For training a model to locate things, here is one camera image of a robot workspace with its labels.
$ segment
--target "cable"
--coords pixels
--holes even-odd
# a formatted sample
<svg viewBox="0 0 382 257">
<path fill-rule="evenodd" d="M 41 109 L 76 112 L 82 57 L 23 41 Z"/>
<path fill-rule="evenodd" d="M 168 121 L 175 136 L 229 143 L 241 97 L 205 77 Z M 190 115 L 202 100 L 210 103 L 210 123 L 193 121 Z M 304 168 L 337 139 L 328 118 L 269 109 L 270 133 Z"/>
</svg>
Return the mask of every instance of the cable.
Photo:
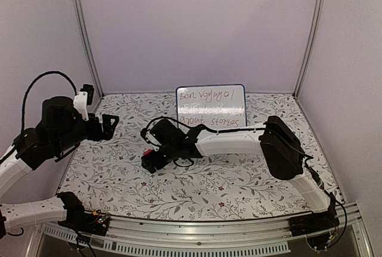
<svg viewBox="0 0 382 257">
<path fill-rule="evenodd" d="M 331 195 L 329 194 L 329 192 L 327 192 L 326 190 L 324 190 L 324 193 L 329 196 L 331 198 Z M 334 240 L 333 243 L 330 243 L 330 245 L 327 247 L 327 249 L 329 249 L 330 247 L 333 247 L 335 244 L 337 244 L 338 241 L 340 241 L 340 239 L 342 238 L 342 236 L 344 236 L 344 233 L 346 231 L 346 227 L 347 227 L 347 212 L 346 212 L 346 209 L 345 207 L 343 206 L 342 203 L 340 203 L 337 199 L 335 200 L 335 202 L 341 206 L 342 210 L 344 211 L 344 214 L 345 214 L 345 224 L 344 224 L 344 229 L 343 231 L 341 232 L 340 236 L 338 236 L 338 238 L 336 240 Z"/>
<path fill-rule="evenodd" d="M 76 95 L 77 94 L 77 89 L 76 89 L 76 86 L 74 85 L 73 81 L 68 77 L 68 75 L 66 75 L 65 73 L 62 73 L 60 71 L 57 71 L 57 70 L 52 70 L 52 71 L 47 71 L 47 72 L 44 72 L 42 74 L 40 74 L 39 76 L 37 76 L 36 78 L 34 78 L 34 80 L 32 81 L 32 83 L 28 86 L 25 94 L 24 94 L 24 99 L 23 99 L 23 105 L 21 107 L 21 131 L 20 131 L 20 135 L 23 136 L 23 133 L 24 133 L 24 128 L 25 128 L 25 104 L 26 104 L 26 99 L 28 97 L 28 94 L 29 94 L 29 91 L 32 89 L 32 87 L 34 86 L 34 84 L 40 80 L 41 78 L 43 78 L 44 76 L 46 75 L 50 75 L 50 74 L 58 74 L 58 75 L 61 75 L 62 77 L 64 77 L 72 86 L 73 90 L 74 90 L 74 94 Z"/>
<path fill-rule="evenodd" d="M 78 231 L 76 231 L 76 234 L 77 234 L 77 238 L 76 238 L 76 242 L 77 242 L 77 248 L 79 249 L 79 239 L 83 242 L 86 243 L 86 245 L 89 247 L 91 253 L 93 254 L 93 257 L 97 257 L 95 251 L 93 250 L 93 248 L 91 247 L 90 245 L 90 242 Z M 81 254 L 81 256 L 83 257 L 86 257 L 82 252 L 81 250 L 78 250 L 78 252 Z"/>
<path fill-rule="evenodd" d="M 297 150 L 296 148 L 292 147 L 291 145 L 289 145 L 289 143 L 285 140 L 285 138 L 280 135 L 279 133 L 277 133 L 276 131 L 272 130 L 272 129 L 266 129 L 266 128 L 238 128 L 238 129 L 224 129 L 224 130 L 215 130 L 215 129 L 211 129 L 209 127 L 207 127 L 206 125 L 204 124 L 199 124 L 198 126 L 189 126 L 185 123 L 182 123 L 180 121 L 178 121 L 177 119 L 174 119 L 172 117 L 166 117 L 166 116 L 161 116 L 161 117 L 157 117 L 157 118 L 154 118 L 152 119 L 146 126 L 146 129 L 148 130 L 149 129 L 149 126 L 154 122 L 154 121 L 157 121 L 157 120 L 160 120 L 160 119 L 168 119 L 168 120 L 171 120 L 175 123 L 178 123 L 188 129 L 195 129 L 195 128 L 203 128 L 204 130 L 207 130 L 208 132 L 210 133 L 215 133 L 215 134 L 223 134 L 223 133 L 232 133 L 232 132 L 241 132 L 241 131 L 261 131 L 261 130 L 264 130 L 264 131 L 269 131 L 271 132 L 273 135 L 277 136 L 280 140 L 282 140 L 284 142 L 284 144 L 289 147 L 291 150 L 294 150 L 296 153 L 299 153 L 301 155 L 303 155 L 304 157 L 308 158 L 307 160 L 310 160 L 310 159 L 313 159 L 313 156 L 310 156 L 306 153 L 303 153 L 302 151 L 300 150 Z M 153 144 L 157 147 L 160 147 L 161 145 L 157 145 L 157 144 L 154 144 L 152 143 L 151 141 L 147 141 L 147 143 L 149 144 Z"/>
<path fill-rule="evenodd" d="M 17 234 L 7 233 L 7 234 L 13 237 L 19 237 L 24 234 L 24 228 L 21 227 L 20 229 L 21 229 L 21 233 L 17 233 Z"/>
<path fill-rule="evenodd" d="M 8 153 L 6 153 L 5 155 L 4 155 L 4 157 L 2 157 L 1 159 L 0 159 L 0 165 L 1 165 L 1 163 L 3 162 L 3 161 L 5 161 L 7 158 L 9 158 L 12 154 L 13 154 L 13 152 L 16 150 L 16 146 L 13 146 L 12 147 L 12 149 L 8 152 Z"/>
<path fill-rule="evenodd" d="M 173 160 L 173 162 L 175 163 L 176 166 L 178 166 L 179 168 L 188 168 L 189 166 L 193 166 L 195 164 L 195 162 L 192 160 L 192 159 L 188 159 L 190 161 L 190 164 L 189 165 L 185 165 L 185 166 L 181 166 L 179 165 L 176 160 Z"/>
<path fill-rule="evenodd" d="M 42 77 L 46 76 L 46 75 L 50 75 L 50 74 L 58 74 L 58 75 L 61 75 L 62 77 L 64 77 L 72 86 L 73 90 L 74 90 L 74 93 L 75 95 L 77 94 L 77 89 L 76 89 L 76 86 L 74 85 L 73 81 L 68 77 L 68 75 L 60 72 L 60 71 L 56 71 L 56 70 L 52 70 L 52 71 L 47 71 L 47 72 L 44 72 L 43 74 L 40 74 L 39 76 L 37 76 L 36 78 L 34 78 L 34 80 L 32 81 L 32 83 L 28 86 L 25 94 L 24 94 L 24 98 L 23 98 L 23 104 L 22 104 L 22 107 L 21 107 L 21 130 L 20 130 L 20 136 L 21 138 L 23 138 L 23 134 L 24 134 L 24 130 L 25 130 L 25 105 L 26 105 L 26 99 L 27 99 L 27 96 L 29 94 L 29 91 L 32 89 L 32 87 L 34 86 L 34 84 L 40 80 Z M 13 148 L 6 154 L 4 155 L 4 157 L 2 157 L 0 159 L 0 164 L 2 162 L 4 162 L 7 158 L 9 158 L 13 152 L 16 150 L 16 147 L 13 146 Z"/>
</svg>

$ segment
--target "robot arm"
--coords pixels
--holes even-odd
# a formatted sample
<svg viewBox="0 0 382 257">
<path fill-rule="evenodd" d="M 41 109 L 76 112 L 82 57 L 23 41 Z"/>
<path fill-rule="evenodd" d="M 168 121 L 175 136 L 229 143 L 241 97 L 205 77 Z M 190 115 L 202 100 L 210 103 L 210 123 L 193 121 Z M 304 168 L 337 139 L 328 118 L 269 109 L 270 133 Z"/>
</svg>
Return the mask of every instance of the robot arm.
<svg viewBox="0 0 382 257">
<path fill-rule="evenodd" d="M 19 135 L 0 160 L 0 197 L 20 178 L 36 170 L 46 160 L 56 157 L 56 162 L 73 152 L 83 140 L 101 141 L 113 137 L 119 118 L 102 115 L 102 122 L 87 112 L 92 103 L 94 88 L 84 85 L 74 100 L 53 97 L 42 103 L 42 119 L 35 128 Z M 24 226 L 48 221 L 59 221 L 74 230 L 94 233 L 106 231 L 104 219 L 95 222 L 78 198 L 70 192 L 39 202 L 20 205 L 0 205 L 0 238 L 6 232 Z"/>
<path fill-rule="evenodd" d="M 313 212 L 306 218 L 289 220 L 293 235 L 339 224 L 334 196 L 327 195 L 319 175 L 304 166 L 304 158 L 310 156 L 305 154 L 300 140 L 277 116 L 270 116 L 265 124 L 240 129 L 217 131 L 199 125 L 190 128 L 186 134 L 168 119 L 161 119 L 152 129 L 144 128 L 141 136 L 155 146 L 155 150 L 146 152 L 142 157 L 142 167 L 152 174 L 177 159 L 222 153 L 262 154 L 270 174 L 292 184 Z"/>
</svg>

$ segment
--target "enclosure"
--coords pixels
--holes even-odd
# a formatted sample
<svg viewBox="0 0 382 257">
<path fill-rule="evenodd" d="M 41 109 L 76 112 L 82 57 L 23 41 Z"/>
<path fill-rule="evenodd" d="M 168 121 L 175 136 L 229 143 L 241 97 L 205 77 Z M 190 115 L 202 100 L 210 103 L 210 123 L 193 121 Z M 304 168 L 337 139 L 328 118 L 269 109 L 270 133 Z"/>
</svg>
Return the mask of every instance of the enclosure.
<svg viewBox="0 0 382 257">
<path fill-rule="evenodd" d="M 141 168 L 140 136 L 154 117 L 177 117 L 179 86 L 242 84 L 247 124 L 279 116 L 301 141 L 325 189 L 344 203 L 347 231 L 324 256 L 382 256 L 380 0 L 1 0 L 0 149 L 19 134 L 34 77 L 59 70 L 95 87 L 90 111 L 119 116 L 114 137 L 83 141 L 22 178 L 1 203 L 71 191 L 112 215 L 97 256 L 315 256 L 288 231 L 310 211 L 269 173 L 263 156 L 220 154 L 155 175 Z M 72 96 L 59 77 L 31 90 L 41 103 Z M 337 207 L 340 229 L 346 213 Z M 66 246 L 74 244 L 73 250 Z M 0 255 L 78 255 L 56 223 L 0 240 Z"/>
</svg>

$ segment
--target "table surface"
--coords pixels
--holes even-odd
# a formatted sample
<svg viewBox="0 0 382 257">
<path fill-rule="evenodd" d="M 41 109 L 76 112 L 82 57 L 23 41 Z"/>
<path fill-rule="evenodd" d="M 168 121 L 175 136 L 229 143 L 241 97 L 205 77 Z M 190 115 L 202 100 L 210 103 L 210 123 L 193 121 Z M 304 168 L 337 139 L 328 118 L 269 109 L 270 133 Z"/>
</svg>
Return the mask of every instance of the table surface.
<svg viewBox="0 0 382 257">
<path fill-rule="evenodd" d="M 248 125 L 277 115 L 295 132 L 309 163 L 328 191 L 340 191 L 306 118 L 291 95 L 246 94 Z M 154 175 L 140 166 L 151 148 L 140 130 L 158 116 L 175 117 L 175 95 L 113 94 L 103 98 L 99 114 L 120 117 L 110 141 L 84 141 L 66 172 L 59 192 L 72 191 L 86 209 L 118 216 L 183 221 L 268 218 L 309 211 L 288 182 L 274 179 L 263 156 L 221 154 L 196 159 L 189 168 L 173 163 Z"/>
</svg>

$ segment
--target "purple-tinted wall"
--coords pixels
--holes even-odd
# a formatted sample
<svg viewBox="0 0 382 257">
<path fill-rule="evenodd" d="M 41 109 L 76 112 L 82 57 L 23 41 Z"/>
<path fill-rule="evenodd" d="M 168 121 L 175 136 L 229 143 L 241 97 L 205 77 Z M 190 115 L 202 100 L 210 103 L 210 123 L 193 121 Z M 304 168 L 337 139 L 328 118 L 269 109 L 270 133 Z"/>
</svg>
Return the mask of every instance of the purple-tinted wall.
<svg viewBox="0 0 382 257">
<path fill-rule="evenodd" d="M 315 0 L 82 0 L 106 93 L 242 83 L 292 93 Z"/>
<path fill-rule="evenodd" d="M 325 0 L 301 104 L 382 256 L 382 0 Z"/>
<path fill-rule="evenodd" d="M 92 80 L 72 0 L 0 0 L 0 53 L 3 153 L 19 134 L 21 102 L 33 78 L 47 70 L 61 70 L 78 88 Z M 73 97 L 70 85 L 60 77 L 45 77 L 32 88 L 26 107 L 27 127 L 41 119 L 42 101 L 55 95 Z M 67 160 L 45 162 L 11 188 L 1 202 L 30 202 L 53 196 L 66 165 Z M 29 236 L 25 235 L 0 240 L 0 256 L 24 256 Z"/>
</svg>

